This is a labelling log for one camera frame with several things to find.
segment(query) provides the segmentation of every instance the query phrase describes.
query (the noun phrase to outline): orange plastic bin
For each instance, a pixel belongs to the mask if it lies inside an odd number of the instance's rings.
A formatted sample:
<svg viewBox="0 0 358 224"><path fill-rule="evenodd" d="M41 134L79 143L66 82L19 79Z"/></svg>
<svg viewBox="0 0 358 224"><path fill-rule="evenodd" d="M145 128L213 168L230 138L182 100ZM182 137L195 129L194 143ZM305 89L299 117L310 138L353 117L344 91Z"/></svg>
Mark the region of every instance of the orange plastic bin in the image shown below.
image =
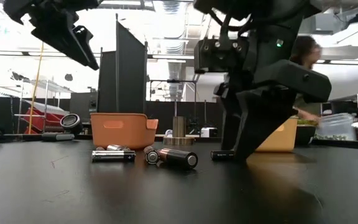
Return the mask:
<svg viewBox="0 0 358 224"><path fill-rule="evenodd" d="M96 147L115 144L143 150L154 143L158 120L147 119L144 114L91 113L91 125Z"/></svg>

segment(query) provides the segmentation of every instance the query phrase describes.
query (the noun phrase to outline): clear plastic container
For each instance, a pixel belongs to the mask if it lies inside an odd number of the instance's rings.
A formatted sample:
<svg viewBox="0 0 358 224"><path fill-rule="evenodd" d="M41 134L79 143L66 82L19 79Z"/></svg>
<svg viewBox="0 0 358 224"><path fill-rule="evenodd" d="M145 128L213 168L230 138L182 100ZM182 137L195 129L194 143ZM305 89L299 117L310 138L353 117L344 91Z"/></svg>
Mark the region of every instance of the clear plastic container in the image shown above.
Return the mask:
<svg viewBox="0 0 358 224"><path fill-rule="evenodd" d="M348 113L323 116L316 134L319 139L355 141L353 116Z"/></svg>

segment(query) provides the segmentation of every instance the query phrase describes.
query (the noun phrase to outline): black table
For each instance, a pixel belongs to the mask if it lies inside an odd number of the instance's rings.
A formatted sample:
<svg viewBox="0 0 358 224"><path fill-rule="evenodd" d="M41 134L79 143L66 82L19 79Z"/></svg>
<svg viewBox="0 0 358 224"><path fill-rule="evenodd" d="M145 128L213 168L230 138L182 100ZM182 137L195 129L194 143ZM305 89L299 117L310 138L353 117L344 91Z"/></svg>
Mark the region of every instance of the black table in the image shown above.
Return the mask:
<svg viewBox="0 0 358 224"><path fill-rule="evenodd" d="M91 141L0 144L0 223L357 223L358 150L296 149L194 171L90 163Z"/></svg>

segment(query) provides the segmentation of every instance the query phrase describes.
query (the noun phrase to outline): ductwork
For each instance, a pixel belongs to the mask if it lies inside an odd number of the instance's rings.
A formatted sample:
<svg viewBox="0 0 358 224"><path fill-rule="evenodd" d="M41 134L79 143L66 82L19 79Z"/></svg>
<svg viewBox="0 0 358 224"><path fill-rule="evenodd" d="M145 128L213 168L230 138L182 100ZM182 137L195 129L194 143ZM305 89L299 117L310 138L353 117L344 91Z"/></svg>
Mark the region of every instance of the ductwork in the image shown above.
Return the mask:
<svg viewBox="0 0 358 224"><path fill-rule="evenodd" d="M161 14L162 35L166 39L178 39L185 35L186 31L186 10L187 2L175 1L154 1L155 12ZM184 54L185 43L179 40L163 41L160 44L161 54ZM182 64L168 62L169 79L184 79L182 74ZM178 95L181 96L183 85L169 85L171 100Z"/></svg>

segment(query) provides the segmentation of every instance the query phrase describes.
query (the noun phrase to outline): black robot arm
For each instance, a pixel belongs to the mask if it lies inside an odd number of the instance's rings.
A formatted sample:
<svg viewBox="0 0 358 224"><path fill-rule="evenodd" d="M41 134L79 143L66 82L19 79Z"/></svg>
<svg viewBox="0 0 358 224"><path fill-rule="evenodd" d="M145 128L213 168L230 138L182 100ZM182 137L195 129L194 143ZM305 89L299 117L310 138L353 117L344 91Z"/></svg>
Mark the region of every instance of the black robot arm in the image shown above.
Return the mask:
<svg viewBox="0 0 358 224"><path fill-rule="evenodd" d="M75 26L77 11L93 9L103 0L5 0L4 11L14 21L28 14L35 27L36 38L64 53L67 57L94 70L99 65L91 51L92 33L84 26Z"/></svg>
<svg viewBox="0 0 358 224"><path fill-rule="evenodd" d="M195 0L194 6L221 25L219 39L198 42L195 72L227 72L214 90L225 109L222 150L234 150L244 161L297 114L297 94L306 102L328 100L328 77L288 61L302 20L321 12L310 0ZM220 21L213 9L225 19ZM233 27L232 18L248 20ZM238 38L229 39L229 30Z"/></svg>

